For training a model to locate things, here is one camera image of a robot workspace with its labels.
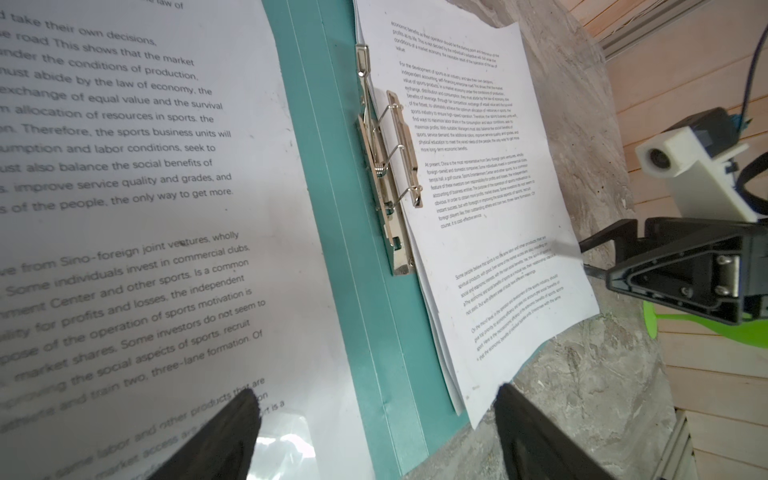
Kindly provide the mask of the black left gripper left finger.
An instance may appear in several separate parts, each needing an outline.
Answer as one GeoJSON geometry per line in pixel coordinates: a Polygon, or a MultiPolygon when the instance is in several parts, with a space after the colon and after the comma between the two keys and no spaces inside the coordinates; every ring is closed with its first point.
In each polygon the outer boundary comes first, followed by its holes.
{"type": "Polygon", "coordinates": [[[252,389],[239,392],[151,476],[152,480],[247,478],[262,425],[252,389]]]}

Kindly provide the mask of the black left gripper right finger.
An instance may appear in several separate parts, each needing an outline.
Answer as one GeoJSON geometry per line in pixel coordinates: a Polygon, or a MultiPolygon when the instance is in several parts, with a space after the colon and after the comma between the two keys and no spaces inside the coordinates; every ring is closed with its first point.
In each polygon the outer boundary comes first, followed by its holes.
{"type": "Polygon", "coordinates": [[[611,477],[513,385],[500,386],[493,410],[510,479],[611,477]]]}

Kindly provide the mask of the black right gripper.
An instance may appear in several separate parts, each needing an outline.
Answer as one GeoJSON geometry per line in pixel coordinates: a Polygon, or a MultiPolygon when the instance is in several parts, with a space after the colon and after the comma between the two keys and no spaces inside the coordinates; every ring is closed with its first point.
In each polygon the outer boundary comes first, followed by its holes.
{"type": "Polygon", "coordinates": [[[619,220],[579,242],[613,242],[606,287],[728,326],[767,319],[767,225],[653,217],[619,220]]]}

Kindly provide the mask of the teal file folder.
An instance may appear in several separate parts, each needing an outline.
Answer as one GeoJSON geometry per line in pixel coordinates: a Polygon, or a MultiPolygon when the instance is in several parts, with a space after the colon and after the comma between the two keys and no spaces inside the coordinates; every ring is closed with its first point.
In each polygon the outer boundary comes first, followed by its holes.
{"type": "Polygon", "coordinates": [[[375,475],[502,479],[495,422],[449,399],[417,279],[395,276],[357,127],[349,1],[268,1],[290,114],[375,475]]]}

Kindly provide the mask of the white paper sheet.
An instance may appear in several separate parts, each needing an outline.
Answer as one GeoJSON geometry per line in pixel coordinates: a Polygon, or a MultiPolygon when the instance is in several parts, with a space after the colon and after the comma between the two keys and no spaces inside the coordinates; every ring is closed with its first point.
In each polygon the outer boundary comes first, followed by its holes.
{"type": "Polygon", "coordinates": [[[596,315],[518,24],[444,1],[359,1],[379,109],[412,134],[420,201],[404,206],[422,291],[478,425],[550,338],[596,315]]]}

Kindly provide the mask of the paper with English text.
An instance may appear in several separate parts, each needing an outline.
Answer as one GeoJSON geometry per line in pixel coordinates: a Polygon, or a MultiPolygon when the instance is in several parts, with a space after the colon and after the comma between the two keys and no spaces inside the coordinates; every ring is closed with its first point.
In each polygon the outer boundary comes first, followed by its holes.
{"type": "Polygon", "coordinates": [[[258,1],[1,5],[1,475],[146,479],[238,393],[252,478],[372,460],[258,1]]]}

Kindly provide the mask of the paper with XDOF heading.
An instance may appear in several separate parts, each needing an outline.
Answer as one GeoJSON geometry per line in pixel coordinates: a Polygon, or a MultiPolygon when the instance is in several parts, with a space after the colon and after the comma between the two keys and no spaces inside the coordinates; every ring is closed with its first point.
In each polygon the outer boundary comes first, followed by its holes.
{"type": "MultiPolygon", "coordinates": [[[[362,22],[360,17],[360,10],[358,5],[354,6],[354,21],[355,21],[356,44],[362,43],[369,47],[369,44],[366,42],[364,37],[362,22]]],[[[374,86],[373,78],[372,78],[372,65],[371,65],[371,82],[374,86]]],[[[384,91],[381,89],[377,89],[375,86],[374,86],[374,89],[375,89],[375,95],[376,95],[375,106],[377,110],[381,110],[384,106],[384,102],[386,101],[385,94],[388,90],[384,91]]],[[[411,202],[406,200],[404,202],[404,208],[407,204],[411,205],[411,202]]],[[[421,259],[420,253],[418,251],[418,247],[415,242],[415,235],[413,234],[412,229],[408,224],[408,220],[407,220],[407,228],[411,238],[411,246],[413,248],[413,253],[415,255],[416,272],[413,274],[418,276],[420,293],[426,305],[427,316],[429,319],[429,326],[430,326],[433,342],[435,345],[435,349],[437,352],[437,358],[440,365],[440,370],[446,385],[446,389],[447,389],[452,407],[456,412],[456,414],[461,415],[465,412],[464,401],[461,397],[459,388],[457,386],[455,374],[453,372],[453,368],[451,364],[450,355],[448,354],[447,347],[445,345],[445,338],[442,332],[442,328],[440,327],[438,322],[438,309],[429,285],[426,270],[425,270],[423,261],[421,259]]]]}

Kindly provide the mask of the metal folder clip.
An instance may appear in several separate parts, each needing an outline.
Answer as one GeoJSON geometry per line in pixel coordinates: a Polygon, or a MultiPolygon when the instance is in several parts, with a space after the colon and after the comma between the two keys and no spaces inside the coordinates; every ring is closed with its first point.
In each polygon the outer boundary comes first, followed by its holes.
{"type": "Polygon", "coordinates": [[[418,178],[411,131],[405,120],[404,107],[395,92],[388,90],[383,108],[376,109],[369,47],[356,44],[355,57],[361,93],[358,131],[389,266],[395,276],[413,274],[416,272],[415,255],[404,202],[408,200],[413,207],[421,208],[423,187],[418,178]]]}

